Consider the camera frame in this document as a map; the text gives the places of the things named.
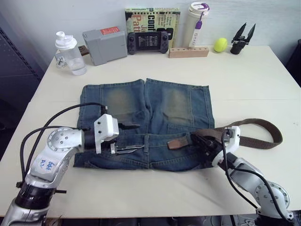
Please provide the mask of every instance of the white table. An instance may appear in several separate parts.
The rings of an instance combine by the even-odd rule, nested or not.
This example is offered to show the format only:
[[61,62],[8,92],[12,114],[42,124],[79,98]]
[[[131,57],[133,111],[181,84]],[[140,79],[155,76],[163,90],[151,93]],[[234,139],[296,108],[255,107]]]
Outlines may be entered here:
[[[101,66],[85,56],[87,73],[73,76],[57,69],[53,60],[16,129],[0,162],[0,215],[4,215],[19,189],[19,148],[23,137],[41,127],[56,112],[79,103],[87,84],[152,78],[209,85],[216,126],[245,118],[274,123],[284,141],[271,150],[240,147],[236,155],[262,170],[265,177],[290,194],[290,210],[301,209],[301,107],[300,88],[267,46],[247,46],[239,55],[210,51],[204,58],[170,59],[158,52],[137,53]],[[52,125],[76,126],[79,110],[60,116]],[[271,140],[256,126],[242,126],[242,135]],[[37,153],[46,143],[46,132]],[[26,145],[25,159],[33,145]],[[65,218],[203,216],[254,213],[229,185],[224,172],[204,169],[190,172],[106,170],[72,167],[55,194],[49,217]]]

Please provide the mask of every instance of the white thermos bottle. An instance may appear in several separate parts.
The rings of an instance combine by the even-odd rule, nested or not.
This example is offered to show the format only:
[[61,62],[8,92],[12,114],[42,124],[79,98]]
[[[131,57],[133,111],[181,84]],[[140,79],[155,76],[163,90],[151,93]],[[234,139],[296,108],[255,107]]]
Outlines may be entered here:
[[188,8],[188,15],[185,21],[185,28],[184,28],[184,37],[182,46],[188,48],[191,44],[193,35],[197,32],[196,30],[199,28],[197,26],[197,22],[199,22],[200,18],[203,19],[207,17],[208,11],[210,7],[201,1],[193,2]]
[[65,35],[64,32],[57,32],[55,47],[62,53],[64,60],[73,74],[82,75],[86,73],[86,64],[73,35]]

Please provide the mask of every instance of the brown belt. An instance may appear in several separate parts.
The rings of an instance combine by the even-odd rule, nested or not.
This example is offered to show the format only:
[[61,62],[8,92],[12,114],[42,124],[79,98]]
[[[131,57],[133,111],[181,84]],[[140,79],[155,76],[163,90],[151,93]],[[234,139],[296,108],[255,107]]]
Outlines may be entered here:
[[[240,126],[245,124],[256,124],[259,126],[264,127],[273,138],[273,142],[268,142],[264,140],[259,140],[251,137],[240,137],[239,145],[246,146],[246,147],[252,147],[252,148],[259,148],[259,149],[271,149],[273,147],[276,147],[277,145],[281,144],[282,134],[279,131],[279,129],[270,123],[269,121],[263,120],[263,119],[245,119],[242,121],[235,121],[234,123],[231,123],[230,125],[224,126],[224,127],[218,127],[215,129],[198,129],[195,132],[192,132],[192,134],[198,134],[201,136],[211,136],[217,139],[219,142],[221,141],[222,132],[225,129],[225,127],[231,127],[231,126]],[[186,137],[181,137],[174,139],[170,142],[168,142],[168,147],[171,150],[179,149],[183,146],[188,145],[189,142]]]

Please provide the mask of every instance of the book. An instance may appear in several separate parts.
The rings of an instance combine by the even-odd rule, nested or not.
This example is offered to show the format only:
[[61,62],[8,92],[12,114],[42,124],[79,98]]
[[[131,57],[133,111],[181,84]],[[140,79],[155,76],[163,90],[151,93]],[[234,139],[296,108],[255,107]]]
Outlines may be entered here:
[[179,8],[126,8],[127,33],[166,31],[169,47],[175,46],[179,19]]

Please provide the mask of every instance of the black cable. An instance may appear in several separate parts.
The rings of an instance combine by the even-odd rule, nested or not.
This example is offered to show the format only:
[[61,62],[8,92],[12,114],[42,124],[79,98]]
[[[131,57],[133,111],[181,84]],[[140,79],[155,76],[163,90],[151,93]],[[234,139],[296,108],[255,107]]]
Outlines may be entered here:
[[46,130],[46,129],[53,129],[53,128],[60,128],[60,127],[64,127],[64,126],[45,126],[45,127],[42,127],[42,128],[38,128],[38,129],[35,129],[33,131],[31,131],[29,134],[27,134],[22,143],[21,143],[21,146],[20,146],[20,162],[21,162],[21,172],[22,172],[22,180],[24,181],[25,180],[25,165],[24,165],[24,146],[25,146],[25,143],[27,141],[27,139],[33,135],[34,133],[36,132],[39,132],[41,130]]
[[229,172],[228,172],[228,163],[227,163],[227,154],[226,154],[226,146],[225,146],[225,135],[226,135],[227,131],[224,130],[222,132],[222,153],[223,153],[223,157],[224,157],[224,164],[225,164],[225,172],[226,172],[226,176],[227,176],[227,179],[230,183],[230,185],[233,187],[233,189],[244,199],[246,200],[249,204],[251,204],[255,209],[257,209],[258,207],[253,203],[251,202],[250,200],[248,200],[233,184],[232,180],[231,180],[231,177],[229,175]]
[[[93,102],[91,102],[91,103],[84,103],[84,104],[74,105],[74,106],[68,107],[68,108],[66,108],[66,109],[64,109],[64,110],[62,110],[62,111],[56,113],[54,116],[52,116],[52,117],[46,122],[46,124],[44,125],[44,127],[48,126],[48,125],[49,125],[56,117],[58,117],[59,115],[65,113],[65,112],[67,112],[67,111],[69,111],[69,110],[72,110],[72,109],[74,109],[74,108],[81,107],[81,106],[86,106],[86,105],[98,105],[98,106],[101,106],[101,110],[102,110],[102,111],[104,111],[104,112],[106,111],[105,106],[102,105],[102,104],[100,104],[100,103],[93,103]],[[27,160],[25,175],[26,175],[26,174],[28,173],[28,171],[29,171],[30,163],[31,163],[31,161],[32,161],[33,154],[34,154],[34,152],[35,152],[35,150],[36,150],[36,148],[37,148],[37,146],[38,146],[38,143],[39,143],[39,141],[40,141],[40,139],[41,139],[41,137],[42,137],[44,131],[45,131],[45,130],[41,130],[41,132],[39,133],[39,135],[38,135],[38,137],[37,137],[37,139],[36,139],[36,141],[35,141],[35,143],[34,143],[34,145],[33,145],[33,147],[32,147],[32,150],[31,150],[31,152],[30,152],[30,154],[29,154],[29,157],[28,157],[28,160]]]
[[268,191],[269,191],[269,193],[270,193],[270,195],[271,195],[271,198],[272,198],[272,200],[273,200],[273,202],[274,202],[274,206],[275,206],[275,208],[276,208],[278,214],[281,216],[281,218],[282,218],[283,220],[288,221],[287,218],[283,215],[283,213],[281,212],[281,210],[280,210],[280,208],[279,208],[278,202],[277,202],[277,200],[276,200],[276,198],[275,198],[275,195],[274,195],[274,193],[273,193],[272,188],[270,187],[268,181],[267,181],[262,175],[260,175],[260,174],[257,173],[257,172],[248,170],[248,169],[236,169],[236,168],[234,168],[234,170],[236,170],[236,171],[241,171],[241,172],[252,173],[252,174],[258,176],[258,177],[263,181],[263,183],[265,184],[265,186],[267,187],[267,189],[268,189]]
[[235,219],[234,219],[233,215],[230,215],[230,219],[231,219],[232,226],[236,226]]

